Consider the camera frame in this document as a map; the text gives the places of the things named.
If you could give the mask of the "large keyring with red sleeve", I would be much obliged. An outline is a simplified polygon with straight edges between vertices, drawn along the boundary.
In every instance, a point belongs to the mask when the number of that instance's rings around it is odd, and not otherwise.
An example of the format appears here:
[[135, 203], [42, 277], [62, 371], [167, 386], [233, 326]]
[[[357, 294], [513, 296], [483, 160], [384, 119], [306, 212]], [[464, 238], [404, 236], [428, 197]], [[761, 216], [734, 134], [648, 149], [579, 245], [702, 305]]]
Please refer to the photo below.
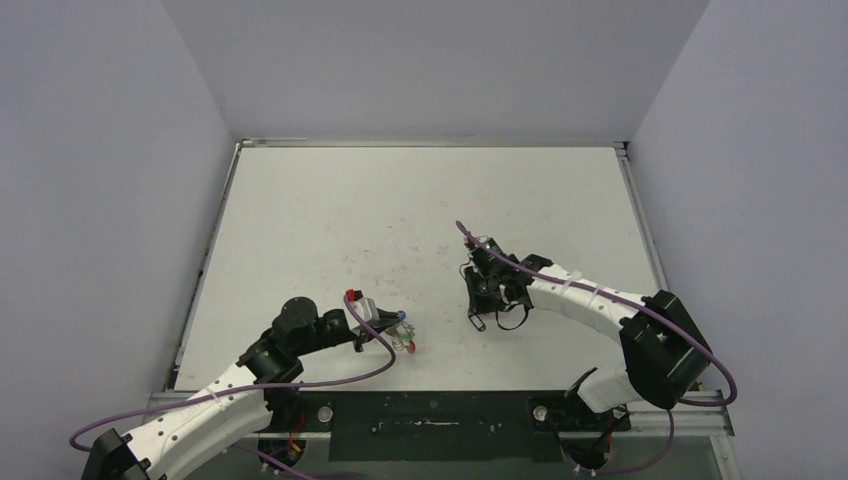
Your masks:
[[415, 328], [408, 321], [400, 321], [388, 328], [386, 333], [390, 337], [392, 347], [395, 351], [405, 351], [409, 354], [416, 352], [417, 346], [414, 340]]

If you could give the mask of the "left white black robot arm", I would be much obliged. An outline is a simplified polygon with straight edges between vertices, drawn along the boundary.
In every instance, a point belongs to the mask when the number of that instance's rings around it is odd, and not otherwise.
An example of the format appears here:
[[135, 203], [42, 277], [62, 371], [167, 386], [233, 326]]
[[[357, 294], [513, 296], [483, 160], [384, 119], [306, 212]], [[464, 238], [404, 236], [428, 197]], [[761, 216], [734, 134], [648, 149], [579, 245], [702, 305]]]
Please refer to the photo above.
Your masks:
[[282, 431], [298, 417], [302, 357], [350, 343], [392, 345], [383, 332], [400, 325], [403, 311], [388, 311], [359, 290], [341, 309], [320, 313], [315, 302], [284, 303], [269, 329], [238, 359], [189, 399], [143, 410], [149, 422], [126, 433], [109, 429], [86, 448], [85, 479], [184, 479], [246, 435], [267, 427]]

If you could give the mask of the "black key tag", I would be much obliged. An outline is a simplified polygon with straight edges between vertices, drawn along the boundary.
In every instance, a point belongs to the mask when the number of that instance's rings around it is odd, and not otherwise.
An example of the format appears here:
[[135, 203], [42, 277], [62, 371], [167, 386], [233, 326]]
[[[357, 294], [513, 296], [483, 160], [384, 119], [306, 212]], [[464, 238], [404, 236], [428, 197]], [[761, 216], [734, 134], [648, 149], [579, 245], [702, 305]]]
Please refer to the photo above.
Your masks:
[[485, 322], [478, 315], [469, 314], [468, 320], [478, 332], [484, 332], [487, 329]]

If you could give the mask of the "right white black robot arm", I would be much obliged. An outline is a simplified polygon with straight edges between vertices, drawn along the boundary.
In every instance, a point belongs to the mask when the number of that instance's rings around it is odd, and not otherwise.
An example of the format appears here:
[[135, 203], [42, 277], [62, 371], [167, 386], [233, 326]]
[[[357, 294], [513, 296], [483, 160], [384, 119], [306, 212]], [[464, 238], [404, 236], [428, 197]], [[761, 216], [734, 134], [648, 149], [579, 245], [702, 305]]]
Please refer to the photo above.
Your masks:
[[506, 255], [491, 238], [464, 241], [469, 318], [515, 308], [558, 314], [607, 337], [622, 351], [611, 367], [594, 367], [570, 387], [568, 421], [588, 429], [605, 412], [635, 401], [670, 410], [709, 366], [709, 347], [674, 294], [636, 295], [585, 280], [551, 260]]

